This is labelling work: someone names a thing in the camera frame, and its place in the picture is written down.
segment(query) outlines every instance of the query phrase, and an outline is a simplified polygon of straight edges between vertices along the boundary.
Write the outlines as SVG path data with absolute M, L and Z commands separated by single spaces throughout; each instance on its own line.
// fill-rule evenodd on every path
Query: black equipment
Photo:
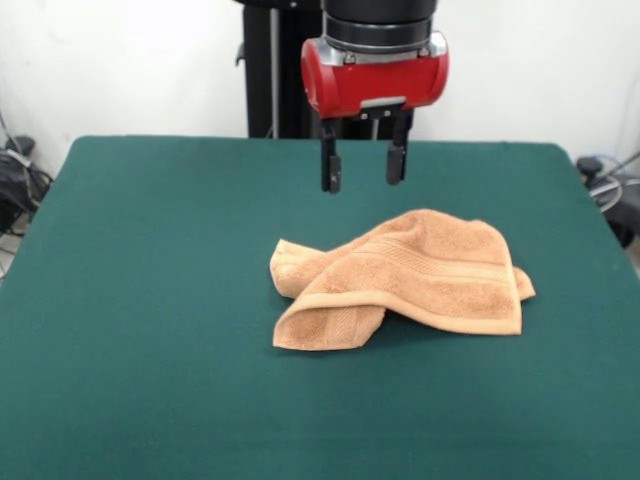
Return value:
M 30 221 L 53 183 L 29 161 L 34 147 L 33 139 L 18 136 L 0 149 L 0 235 L 13 233 L 13 224 L 23 214 Z
M 640 154 L 606 173 L 603 173 L 604 164 L 597 156 L 582 157 L 577 161 L 585 186 L 623 248 L 640 236 L 640 177 L 622 171 L 638 159 Z
M 245 61 L 249 136 L 254 138 L 320 138 L 320 119 L 302 82 L 305 40 L 324 30 L 336 48 L 367 54 L 406 51 L 426 44 L 436 9 L 436 0 L 236 1 L 245 5 L 238 61 Z M 391 140 L 394 119 L 340 119 L 334 129 L 337 138 Z

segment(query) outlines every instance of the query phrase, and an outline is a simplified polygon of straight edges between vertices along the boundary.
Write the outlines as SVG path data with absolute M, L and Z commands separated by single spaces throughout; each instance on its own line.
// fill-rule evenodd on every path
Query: orange towel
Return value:
M 387 308 L 451 332 L 517 335 L 520 301 L 535 295 L 500 232 L 433 210 L 326 253 L 281 240 L 270 269 L 278 292 L 296 298 L 273 344 L 297 350 L 360 347 Z

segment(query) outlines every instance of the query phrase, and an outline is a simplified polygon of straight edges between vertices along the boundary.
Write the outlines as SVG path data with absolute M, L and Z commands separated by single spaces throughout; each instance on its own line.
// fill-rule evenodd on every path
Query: black cable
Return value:
M 625 168 L 628 165 L 632 164 L 633 162 L 635 162 L 638 159 L 640 159 L 640 152 L 634 153 L 628 159 L 626 159 L 624 162 L 620 163 L 620 165 L 617 165 L 617 166 L 613 167 L 611 170 L 609 170 L 608 172 L 599 175 L 598 178 L 596 179 L 596 181 L 591 185 L 591 188 L 593 189 L 594 187 L 597 187 L 598 185 L 600 185 L 602 183 L 603 180 L 606 180 L 607 177 L 610 177 L 611 175 L 613 175 L 615 173 L 618 173 L 620 170 L 622 170 L 623 168 Z
M 35 168 L 33 165 L 30 168 L 25 169 L 29 174 L 29 177 L 32 180 L 32 188 L 38 190 L 38 195 L 36 195 L 35 200 L 41 201 L 45 194 L 49 191 L 51 184 L 53 183 L 53 179 L 42 170 Z
M 0 191 L 0 197 L 7 197 L 7 199 L 11 202 L 13 202 L 17 207 L 20 207 L 22 209 L 22 211 L 24 213 L 26 213 L 27 215 L 31 216 L 35 213 L 33 208 L 28 208 L 24 205 L 24 203 L 22 203 L 20 200 L 18 200 L 11 192 L 5 190 L 5 191 Z
M 4 132 L 5 136 L 9 139 L 9 141 L 13 144 L 13 146 L 16 148 L 17 152 L 22 155 L 22 148 L 20 148 L 20 144 L 18 143 L 18 141 L 13 137 L 13 135 L 11 135 L 9 133 L 9 129 L 7 128 L 7 124 L 4 121 L 4 117 L 2 116 L 2 110 L 0 109 L 0 126 L 2 127 L 2 131 Z

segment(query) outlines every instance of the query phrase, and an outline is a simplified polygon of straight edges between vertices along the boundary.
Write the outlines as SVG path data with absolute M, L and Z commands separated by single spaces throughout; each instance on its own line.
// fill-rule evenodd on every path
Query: green table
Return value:
M 0 291 L 2 479 L 636 479 L 640 288 L 550 145 L 76 142 Z M 271 347 L 280 237 L 331 248 L 413 208 L 499 228 L 521 337 L 389 314 L 362 349 Z

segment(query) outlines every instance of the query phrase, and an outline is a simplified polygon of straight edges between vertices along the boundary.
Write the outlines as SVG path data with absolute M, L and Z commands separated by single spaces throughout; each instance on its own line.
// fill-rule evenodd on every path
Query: electrical cord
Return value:
M 13 202 L 15 205 L 17 205 L 18 207 L 20 207 L 22 209 L 22 211 L 24 213 L 26 213 L 27 215 L 29 215 L 29 217 L 31 217 L 33 214 L 35 214 L 34 209 L 33 208 L 28 208 L 25 206 L 24 203 L 22 203 L 20 200 L 18 200 L 13 193 L 5 190 L 5 191 L 0 191 L 0 197 L 6 197 L 8 200 L 10 200 L 11 202 Z
M 589 192 L 589 194 L 591 195 L 591 198 L 598 197 L 598 196 L 603 195 L 605 193 L 608 193 L 608 192 L 610 192 L 612 190 L 616 190 L 617 188 L 620 188 L 618 186 L 618 184 L 620 182 L 618 182 L 618 184 L 616 184 L 615 182 L 612 182 L 612 183 L 613 183 L 613 185 L 604 185 L 602 187 L 596 188 L 595 190 L 591 190 Z M 621 186 L 622 187 L 631 187 L 633 185 L 640 185 L 640 178 L 632 178 L 631 180 L 627 180 Z
M 22 166 L 25 167 L 25 168 L 29 168 L 31 166 L 31 160 L 29 160 L 28 158 L 23 157 L 18 152 L 14 152 L 13 150 L 3 150 L 2 154 L 3 155 L 8 155 L 9 157 L 13 158 L 17 162 L 21 163 Z
M 11 135 L 11 133 L 9 133 L 9 129 L 7 128 L 7 124 L 4 121 L 4 117 L 2 116 L 2 110 L 0 110 L 0 126 L 2 127 L 2 131 L 4 132 L 5 136 L 11 140 L 11 143 L 15 146 L 17 152 L 22 155 L 22 148 L 20 147 L 20 143 L 18 143 L 18 141 L 16 140 L 16 138 Z
M 638 159 L 640 159 L 640 152 L 634 153 L 627 160 L 625 160 L 624 162 L 620 163 L 620 165 L 618 165 L 616 167 L 613 167 L 608 172 L 603 173 L 602 175 L 600 175 L 599 178 L 596 180 L 596 182 L 593 184 L 593 186 L 595 187 L 595 186 L 599 185 L 607 177 L 610 177 L 611 175 L 619 172 L 620 170 L 623 170 L 625 167 L 627 167 L 628 165 L 631 165 L 633 162 L 635 162 Z
M 613 162 L 616 164 L 616 166 L 622 165 L 622 162 L 618 160 L 616 157 L 614 157 L 613 155 L 607 155 L 604 153 L 595 153 L 593 156 L 598 160 L 607 160 L 609 162 Z M 626 173 L 626 168 L 623 167 L 622 171 Z
M 609 200 L 604 205 L 600 206 L 600 211 L 602 213 L 606 213 L 609 210 L 611 210 L 622 199 L 622 193 L 623 193 L 622 184 L 617 179 L 615 179 L 613 177 L 610 177 L 610 178 L 611 178 L 611 180 L 613 180 L 616 183 L 616 185 L 615 185 L 616 193 L 615 193 L 615 196 L 611 200 Z
M 605 178 L 606 180 L 609 180 L 611 183 L 607 185 L 603 185 L 602 187 L 598 187 L 596 189 L 590 190 L 589 195 L 591 195 L 591 198 L 596 198 L 600 195 L 610 192 L 611 190 L 622 188 L 622 184 L 616 178 L 611 176 L 607 176 Z

